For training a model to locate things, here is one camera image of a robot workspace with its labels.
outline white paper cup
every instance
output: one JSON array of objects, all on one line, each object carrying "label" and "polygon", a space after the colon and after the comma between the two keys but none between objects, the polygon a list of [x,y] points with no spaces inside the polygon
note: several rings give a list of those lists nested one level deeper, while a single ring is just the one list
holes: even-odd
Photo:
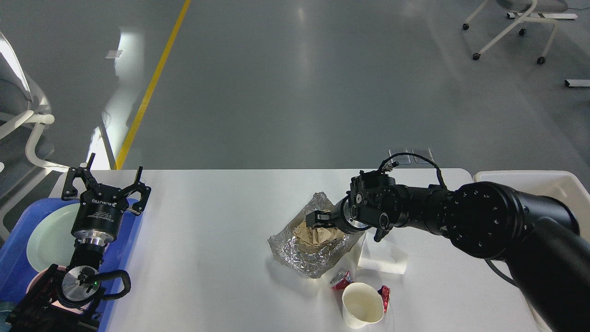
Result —
[{"label": "white paper cup", "polygon": [[342,293],[342,318],[350,328],[375,324],[383,318],[383,299],[377,291],[362,282],[353,282]]}]

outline yellow floor line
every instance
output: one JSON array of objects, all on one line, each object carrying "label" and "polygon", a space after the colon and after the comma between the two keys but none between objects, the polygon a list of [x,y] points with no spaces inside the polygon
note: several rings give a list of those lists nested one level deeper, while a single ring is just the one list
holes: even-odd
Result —
[{"label": "yellow floor line", "polygon": [[123,141],[123,146],[121,147],[121,151],[119,151],[119,155],[117,156],[115,169],[120,170],[123,168],[123,164],[125,163],[125,158],[127,158],[127,154],[129,153],[129,149],[131,148],[131,144],[135,139],[135,135],[137,134],[137,130],[139,129],[139,125],[142,123],[143,115],[148,108],[148,104],[150,99],[152,98],[153,91],[156,89],[156,85],[158,80],[160,79],[160,75],[162,74],[162,70],[164,69],[164,65],[166,64],[166,60],[168,59],[168,55],[170,54],[170,50],[172,49],[172,45],[174,45],[174,40],[176,39],[176,35],[178,35],[178,30],[181,28],[182,20],[186,14],[186,10],[188,6],[191,4],[191,0],[185,0],[184,5],[182,6],[181,13],[178,15],[176,19],[176,23],[174,24],[174,28],[170,33],[170,37],[168,38],[168,42],[166,43],[166,47],[162,52],[162,56],[160,57],[160,61],[158,62],[158,66],[156,70],[153,72],[152,80],[149,82],[147,86],[147,90],[145,95],[143,96],[142,103],[139,105],[139,109],[137,110],[137,114],[135,114],[135,119],[131,124],[131,128],[129,128],[129,132],[127,132],[127,136],[125,136],[125,141]]}]

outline cable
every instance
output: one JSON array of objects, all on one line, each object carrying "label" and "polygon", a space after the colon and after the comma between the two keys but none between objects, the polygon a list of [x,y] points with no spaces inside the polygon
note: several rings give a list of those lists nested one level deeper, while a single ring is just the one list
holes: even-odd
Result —
[{"label": "cable", "polygon": [[494,271],[500,278],[506,280],[510,285],[513,285],[514,287],[518,288],[518,286],[516,285],[514,280],[512,280],[511,277],[505,275],[502,271],[500,271],[500,269],[498,269],[498,267],[496,265],[494,265],[494,263],[492,263],[491,260],[486,259],[486,263],[487,263],[487,266],[489,266],[490,269],[492,271]]},{"label": "cable", "polygon": [[447,185],[444,183],[444,180],[443,180],[443,172],[441,171],[440,167],[434,161],[432,161],[432,160],[430,160],[430,159],[428,159],[428,158],[426,158],[426,157],[424,157],[422,155],[419,155],[419,154],[413,154],[413,153],[410,153],[410,152],[400,152],[398,154],[393,154],[393,155],[389,156],[389,158],[387,158],[386,160],[383,160],[383,162],[381,163],[381,165],[379,166],[379,168],[377,168],[377,170],[378,171],[383,171],[383,167],[385,166],[385,164],[387,164],[388,161],[390,161],[391,159],[393,159],[395,157],[398,157],[400,155],[410,155],[410,156],[413,156],[413,157],[416,157],[416,158],[420,158],[420,159],[424,160],[425,162],[427,162],[427,163],[431,164],[432,166],[434,166],[434,168],[437,169],[438,183],[440,184],[441,188],[443,188],[443,189],[446,189],[447,188]]}]

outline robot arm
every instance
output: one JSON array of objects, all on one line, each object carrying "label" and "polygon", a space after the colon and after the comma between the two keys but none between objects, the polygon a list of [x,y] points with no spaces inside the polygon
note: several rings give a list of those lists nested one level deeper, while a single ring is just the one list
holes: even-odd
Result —
[{"label": "robot arm", "polygon": [[308,227],[345,233],[375,227],[377,242],[394,227],[444,236],[473,257],[505,261],[555,331],[590,326],[590,245],[563,203],[490,182],[450,191],[440,177],[439,185],[407,187],[387,176],[384,164],[353,177],[334,211],[308,214]]}]

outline crumpled foil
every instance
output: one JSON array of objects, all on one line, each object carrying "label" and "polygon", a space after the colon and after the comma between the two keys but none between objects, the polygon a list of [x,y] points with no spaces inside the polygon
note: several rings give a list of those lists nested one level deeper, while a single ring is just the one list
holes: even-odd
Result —
[{"label": "crumpled foil", "polygon": [[341,239],[334,239],[323,247],[314,248],[298,243],[293,235],[308,213],[315,210],[333,210],[334,205],[325,193],[315,193],[293,220],[278,234],[268,239],[274,259],[310,278],[320,278],[326,271],[349,252],[363,235],[363,232],[344,234]]}]

